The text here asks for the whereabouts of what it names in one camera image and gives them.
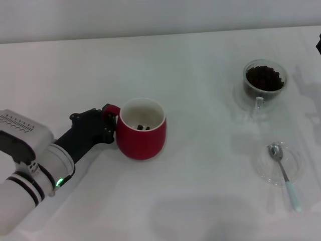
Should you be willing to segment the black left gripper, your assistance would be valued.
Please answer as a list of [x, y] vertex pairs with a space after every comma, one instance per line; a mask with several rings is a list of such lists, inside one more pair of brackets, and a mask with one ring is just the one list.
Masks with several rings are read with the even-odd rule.
[[116, 129], [116, 116], [105, 114], [112, 108], [107, 103], [103, 108], [92, 108], [69, 116], [71, 128], [58, 138], [54, 144], [65, 150], [73, 163], [77, 163], [97, 144], [112, 144]]

